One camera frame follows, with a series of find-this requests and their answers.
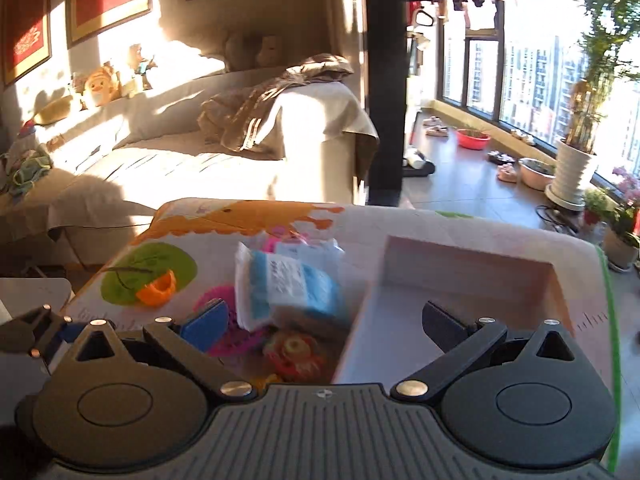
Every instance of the pink gear toy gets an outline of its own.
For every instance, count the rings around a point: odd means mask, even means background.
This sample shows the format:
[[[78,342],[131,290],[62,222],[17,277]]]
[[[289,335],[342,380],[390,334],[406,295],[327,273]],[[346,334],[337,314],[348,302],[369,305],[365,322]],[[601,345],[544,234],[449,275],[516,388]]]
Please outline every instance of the pink gear toy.
[[[255,332],[247,332],[238,326],[236,290],[233,285],[215,286],[208,290],[200,297],[194,310],[200,309],[215,298],[220,298],[226,303],[229,312],[229,325],[222,338],[207,350],[207,354],[212,357],[228,357],[246,354],[254,348],[260,348],[268,338],[269,331],[260,329]]]

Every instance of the bamboo plant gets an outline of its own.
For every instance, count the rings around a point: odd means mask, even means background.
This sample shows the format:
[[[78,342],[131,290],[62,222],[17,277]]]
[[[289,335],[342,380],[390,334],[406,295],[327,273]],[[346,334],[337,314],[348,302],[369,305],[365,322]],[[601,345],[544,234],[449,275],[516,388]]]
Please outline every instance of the bamboo plant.
[[[640,0],[584,0],[590,28],[580,47],[587,58],[584,78],[574,86],[572,118],[565,143],[593,154],[596,126],[604,118],[602,105],[617,78],[640,80],[632,60],[621,58],[622,46],[640,36]]]

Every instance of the black pillar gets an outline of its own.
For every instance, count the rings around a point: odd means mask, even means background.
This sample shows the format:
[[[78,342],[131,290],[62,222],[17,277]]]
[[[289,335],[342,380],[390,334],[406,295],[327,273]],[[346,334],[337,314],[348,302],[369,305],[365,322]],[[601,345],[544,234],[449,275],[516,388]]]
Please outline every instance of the black pillar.
[[[406,113],[406,6],[404,0],[366,0],[369,115],[380,148],[369,171],[369,203],[393,205],[386,197],[402,188]]]

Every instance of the brown blanket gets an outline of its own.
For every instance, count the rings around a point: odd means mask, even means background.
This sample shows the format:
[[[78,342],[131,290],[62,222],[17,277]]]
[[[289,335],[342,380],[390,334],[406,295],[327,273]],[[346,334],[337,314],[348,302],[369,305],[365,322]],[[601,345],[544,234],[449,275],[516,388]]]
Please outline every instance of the brown blanket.
[[[343,57],[318,54],[257,86],[213,96],[202,104],[198,124],[207,134],[207,142],[218,144],[227,153],[238,155],[237,152],[242,151],[242,156],[249,158],[280,160],[285,156],[282,139],[267,136],[260,144],[255,144],[258,130],[276,97],[287,88],[341,81],[351,74],[351,65]]]

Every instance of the sofa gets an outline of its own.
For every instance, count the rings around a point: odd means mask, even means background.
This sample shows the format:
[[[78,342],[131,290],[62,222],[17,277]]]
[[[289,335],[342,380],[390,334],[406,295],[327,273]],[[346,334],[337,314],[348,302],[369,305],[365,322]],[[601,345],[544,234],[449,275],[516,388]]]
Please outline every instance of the sofa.
[[[287,106],[274,106],[270,135],[282,136],[283,160],[220,153],[199,130],[204,101],[282,70],[223,73],[145,91],[40,131],[35,142],[48,148],[53,168],[17,202],[0,196],[2,259],[104,264],[146,230],[162,204],[179,198],[362,203],[367,168],[357,168],[357,137],[375,130],[342,83],[278,97]],[[20,142],[14,152],[28,148]]]

